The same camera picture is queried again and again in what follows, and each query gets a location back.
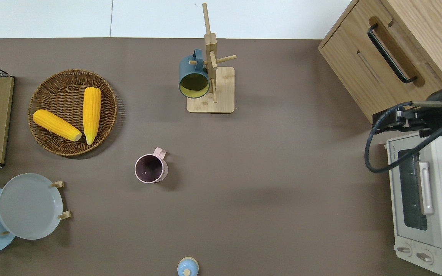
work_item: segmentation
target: white toaster oven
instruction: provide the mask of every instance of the white toaster oven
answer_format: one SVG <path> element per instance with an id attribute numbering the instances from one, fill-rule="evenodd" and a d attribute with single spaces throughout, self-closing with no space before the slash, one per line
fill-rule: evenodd
<path id="1" fill-rule="evenodd" d="M 388 163 L 422 140 L 419 133 L 389 139 Z M 389 174 L 397 256 L 442 275 L 442 137 Z"/>

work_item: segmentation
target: wooden mug rack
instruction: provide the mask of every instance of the wooden mug rack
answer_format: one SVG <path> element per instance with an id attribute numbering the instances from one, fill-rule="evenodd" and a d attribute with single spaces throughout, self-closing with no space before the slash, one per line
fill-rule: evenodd
<path id="1" fill-rule="evenodd" d="M 218 42 L 216 33 L 211 33 L 206 3 L 202 4 L 202 9 L 206 25 L 204 44 L 207 57 L 204 64 L 207 67 L 211 87 L 206 95 L 197 99 L 187 99 L 187 111 L 192 113 L 232 113 L 235 111 L 235 68 L 219 67 L 218 63 L 231 61 L 236 58 L 236 55 L 216 58 Z"/>

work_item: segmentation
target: mug handle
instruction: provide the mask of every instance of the mug handle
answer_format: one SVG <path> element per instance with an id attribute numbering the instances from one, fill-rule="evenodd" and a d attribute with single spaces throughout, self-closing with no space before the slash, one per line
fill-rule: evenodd
<path id="1" fill-rule="evenodd" d="M 202 59 L 202 50 L 195 49 L 193 51 L 193 60 L 197 61 L 195 64 L 195 70 L 200 71 L 204 67 L 204 60 Z"/>
<path id="2" fill-rule="evenodd" d="M 165 157 L 165 154 L 167 154 L 167 152 L 162 148 L 156 148 L 155 152 L 153 152 L 153 155 L 160 159 L 163 159 Z"/>

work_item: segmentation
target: yellow corn cob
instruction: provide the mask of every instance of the yellow corn cob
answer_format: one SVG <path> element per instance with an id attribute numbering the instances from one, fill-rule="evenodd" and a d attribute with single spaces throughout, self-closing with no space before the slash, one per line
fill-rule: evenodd
<path id="1" fill-rule="evenodd" d="M 91 145 L 95 141 L 100 123 L 100 108 L 102 105 L 102 91 L 95 87 L 84 90 L 83 96 L 83 132 L 86 143 Z"/>
<path id="2" fill-rule="evenodd" d="M 81 138 L 81 132 L 70 123 L 47 110 L 39 109 L 33 114 L 33 121 L 67 140 L 76 142 Z"/>

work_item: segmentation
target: white wall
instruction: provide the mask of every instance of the white wall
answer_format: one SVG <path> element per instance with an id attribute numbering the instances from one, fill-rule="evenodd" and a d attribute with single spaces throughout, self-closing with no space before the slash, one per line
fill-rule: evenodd
<path id="1" fill-rule="evenodd" d="M 351 0 L 0 0 L 0 38 L 322 39 Z"/>

